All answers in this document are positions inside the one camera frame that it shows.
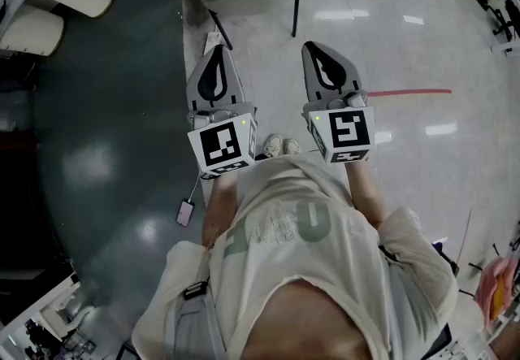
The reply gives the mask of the white cluttered table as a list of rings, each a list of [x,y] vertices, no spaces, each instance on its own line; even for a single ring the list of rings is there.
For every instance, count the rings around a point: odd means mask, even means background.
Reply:
[[[68,317],[66,309],[80,290],[80,280],[68,263],[46,269],[0,270],[0,360],[22,360],[25,355],[15,334],[33,322],[62,343],[95,313],[85,306]]]

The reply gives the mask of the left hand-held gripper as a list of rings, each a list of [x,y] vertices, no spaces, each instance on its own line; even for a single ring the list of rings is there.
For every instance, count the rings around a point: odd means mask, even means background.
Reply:
[[[188,79],[186,96],[192,111],[188,138],[201,173],[221,176],[253,166],[258,129],[255,107],[245,102],[241,79],[226,46],[217,45],[203,55]],[[206,103],[221,107],[197,111]]]

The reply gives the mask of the person's beige shirt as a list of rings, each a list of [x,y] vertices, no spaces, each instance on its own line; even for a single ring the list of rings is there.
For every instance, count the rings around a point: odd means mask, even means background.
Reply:
[[[181,241],[132,343],[141,360],[421,360],[457,303],[409,208],[373,228],[349,182],[300,155],[238,175],[211,249]]]

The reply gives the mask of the red floor tape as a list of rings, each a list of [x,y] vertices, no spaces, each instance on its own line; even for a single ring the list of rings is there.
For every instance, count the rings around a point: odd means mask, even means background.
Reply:
[[[369,98],[392,97],[404,95],[452,94],[450,89],[399,89],[369,92]]]

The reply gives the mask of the person's left white shoe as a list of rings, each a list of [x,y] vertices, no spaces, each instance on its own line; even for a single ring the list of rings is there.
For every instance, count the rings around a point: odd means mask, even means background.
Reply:
[[[264,142],[263,154],[267,158],[278,157],[283,152],[283,144],[283,138],[280,135],[270,135]]]

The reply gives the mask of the person's right forearm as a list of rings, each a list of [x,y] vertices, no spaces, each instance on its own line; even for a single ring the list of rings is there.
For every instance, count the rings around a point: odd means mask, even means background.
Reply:
[[[374,169],[366,161],[344,166],[354,207],[373,228],[379,229],[390,212],[376,182]]]

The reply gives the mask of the pink cloth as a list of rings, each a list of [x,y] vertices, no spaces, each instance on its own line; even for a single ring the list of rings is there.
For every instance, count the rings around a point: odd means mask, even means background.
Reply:
[[[498,256],[482,269],[474,301],[482,312],[484,328],[510,307],[517,267],[516,258]]]

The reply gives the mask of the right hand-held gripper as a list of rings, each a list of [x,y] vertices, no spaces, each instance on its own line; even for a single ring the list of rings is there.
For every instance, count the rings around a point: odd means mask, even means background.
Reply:
[[[316,41],[301,49],[305,89],[310,102],[302,116],[325,163],[354,163],[375,148],[375,113],[355,65]],[[325,97],[339,97],[322,100]]]

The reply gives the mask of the person's left forearm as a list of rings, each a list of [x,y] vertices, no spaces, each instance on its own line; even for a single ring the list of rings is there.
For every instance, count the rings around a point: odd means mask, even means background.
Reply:
[[[207,249],[232,225],[237,211],[237,182],[237,172],[214,179],[201,234],[201,245]]]

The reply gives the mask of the pink smartphone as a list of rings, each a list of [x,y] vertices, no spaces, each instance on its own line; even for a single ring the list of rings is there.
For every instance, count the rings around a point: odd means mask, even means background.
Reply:
[[[190,200],[183,200],[176,217],[176,222],[183,227],[187,227],[193,213],[194,205]]]

